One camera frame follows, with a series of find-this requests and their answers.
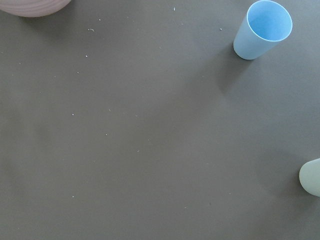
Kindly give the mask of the cream white plastic cup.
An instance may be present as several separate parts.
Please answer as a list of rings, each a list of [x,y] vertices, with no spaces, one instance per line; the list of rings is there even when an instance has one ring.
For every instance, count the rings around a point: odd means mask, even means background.
[[[306,162],[299,171],[302,188],[309,194],[320,196],[320,159]]]

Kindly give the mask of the pink ribbed bowl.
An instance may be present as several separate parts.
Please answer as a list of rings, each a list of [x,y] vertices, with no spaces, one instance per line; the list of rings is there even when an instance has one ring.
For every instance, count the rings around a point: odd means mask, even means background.
[[[0,10],[19,17],[44,17],[58,12],[71,0],[1,0]]]

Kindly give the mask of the blue plastic cup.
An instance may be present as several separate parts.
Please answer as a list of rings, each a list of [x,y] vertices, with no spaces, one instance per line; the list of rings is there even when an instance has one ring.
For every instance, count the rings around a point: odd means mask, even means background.
[[[262,56],[292,32],[293,21],[289,12],[272,0],[254,2],[233,41],[235,53],[244,60]]]

